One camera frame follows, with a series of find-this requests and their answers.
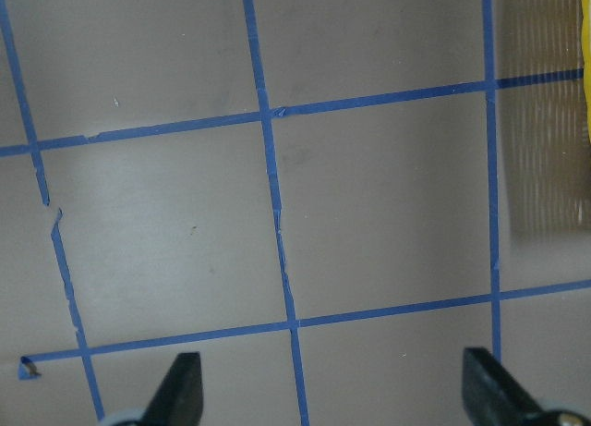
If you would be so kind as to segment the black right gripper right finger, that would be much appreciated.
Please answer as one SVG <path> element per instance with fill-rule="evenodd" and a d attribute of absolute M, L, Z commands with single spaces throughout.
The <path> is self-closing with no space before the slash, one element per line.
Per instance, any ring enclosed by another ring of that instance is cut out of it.
<path fill-rule="evenodd" d="M 553 425 L 544 410 L 484 347 L 463 352 L 462 401 L 473 425 Z"/>

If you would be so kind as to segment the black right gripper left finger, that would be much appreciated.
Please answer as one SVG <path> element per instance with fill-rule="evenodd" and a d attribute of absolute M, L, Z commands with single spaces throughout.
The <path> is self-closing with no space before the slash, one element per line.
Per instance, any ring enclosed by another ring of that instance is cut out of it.
<path fill-rule="evenodd" d="M 139 425 L 199 425 L 202 415 L 200 353 L 180 353 L 141 416 Z"/>

